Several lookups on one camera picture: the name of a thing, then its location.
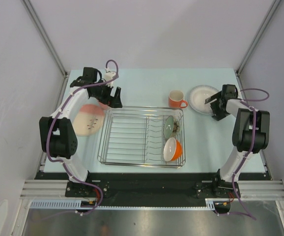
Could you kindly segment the green floral bowl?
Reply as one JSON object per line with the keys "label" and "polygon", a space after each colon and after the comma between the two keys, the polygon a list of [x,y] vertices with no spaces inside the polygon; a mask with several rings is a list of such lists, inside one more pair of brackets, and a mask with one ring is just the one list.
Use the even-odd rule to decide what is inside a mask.
{"label": "green floral bowl", "polygon": [[180,130],[180,121],[173,116],[168,116],[164,125],[164,138],[168,140],[169,138],[176,137]]}

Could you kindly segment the white grey-rimmed deep plate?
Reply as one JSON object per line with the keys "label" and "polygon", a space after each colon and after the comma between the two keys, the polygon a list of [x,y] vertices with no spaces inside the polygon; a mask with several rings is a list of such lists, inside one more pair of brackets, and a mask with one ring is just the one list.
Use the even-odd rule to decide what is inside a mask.
{"label": "white grey-rimmed deep plate", "polygon": [[218,92],[219,91],[212,86],[196,86],[189,93],[188,103],[196,112],[211,115],[212,110],[209,103],[205,104],[205,100]]}

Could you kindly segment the metal wire dish rack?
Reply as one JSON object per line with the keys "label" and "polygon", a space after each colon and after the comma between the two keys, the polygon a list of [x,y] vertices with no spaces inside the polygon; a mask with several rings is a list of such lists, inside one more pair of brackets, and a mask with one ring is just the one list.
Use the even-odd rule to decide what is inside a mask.
{"label": "metal wire dish rack", "polygon": [[173,134],[185,149],[182,109],[134,107],[106,111],[97,159],[101,164],[180,168],[186,163],[183,153],[174,161],[164,160],[164,127],[173,117]]}

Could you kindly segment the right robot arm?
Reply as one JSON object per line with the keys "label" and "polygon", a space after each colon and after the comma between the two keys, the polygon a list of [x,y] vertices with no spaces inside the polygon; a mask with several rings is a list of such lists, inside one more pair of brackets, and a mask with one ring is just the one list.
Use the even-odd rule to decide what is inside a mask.
{"label": "right robot arm", "polygon": [[236,195],[242,168],[252,155],[266,149],[269,143],[270,113],[249,106],[238,97],[235,85],[223,85],[222,90],[205,100],[213,119],[235,117],[232,132],[233,149],[226,163],[217,171],[208,190],[217,198]]}

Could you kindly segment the orange white bowl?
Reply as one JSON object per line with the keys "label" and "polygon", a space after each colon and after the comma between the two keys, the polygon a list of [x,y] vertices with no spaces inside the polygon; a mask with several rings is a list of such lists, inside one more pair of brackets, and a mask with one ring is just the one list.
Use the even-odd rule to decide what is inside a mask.
{"label": "orange white bowl", "polygon": [[181,143],[175,138],[171,137],[166,141],[163,150],[163,157],[166,162],[175,161],[183,154]]}

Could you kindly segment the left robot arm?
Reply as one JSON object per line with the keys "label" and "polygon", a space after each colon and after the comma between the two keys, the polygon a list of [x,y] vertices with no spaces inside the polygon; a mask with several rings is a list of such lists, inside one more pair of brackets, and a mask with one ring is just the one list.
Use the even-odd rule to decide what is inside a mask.
{"label": "left robot arm", "polygon": [[82,196],[93,192],[93,184],[87,181],[88,170],[77,156],[78,139],[73,128],[81,106],[91,97],[111,108],[122,108],[121,88],[117,87],[112,95],[113,81],[118,78],[117,71],[85,67],[82,76],[70,84],[69,95],[48,117],[39,120],[40,139],[43,152],[50,162],[60,163],[68,178],[77,182],[76,190]]}

